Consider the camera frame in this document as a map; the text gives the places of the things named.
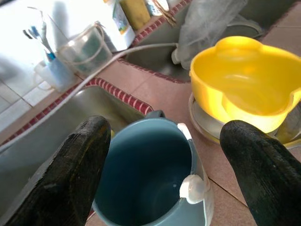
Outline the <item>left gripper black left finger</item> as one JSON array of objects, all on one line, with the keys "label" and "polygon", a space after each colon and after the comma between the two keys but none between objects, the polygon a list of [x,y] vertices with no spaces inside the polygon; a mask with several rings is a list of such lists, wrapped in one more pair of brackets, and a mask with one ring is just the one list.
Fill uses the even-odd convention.
[{"label": "left gripper black left finger", "polygon": [[84,120],[33,174],[4,214],[6,226],[83,226],[109,151],[111,127]]}]

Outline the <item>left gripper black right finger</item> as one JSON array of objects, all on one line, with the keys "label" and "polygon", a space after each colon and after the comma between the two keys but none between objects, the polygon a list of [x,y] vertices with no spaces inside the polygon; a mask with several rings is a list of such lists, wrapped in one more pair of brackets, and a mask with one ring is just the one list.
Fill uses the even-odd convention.
[{"label": "left gripper black right finger", "polygon": [[220,145],[259,226],[301,224],[301,163],[279,141],[241,120],[223,125]]}]

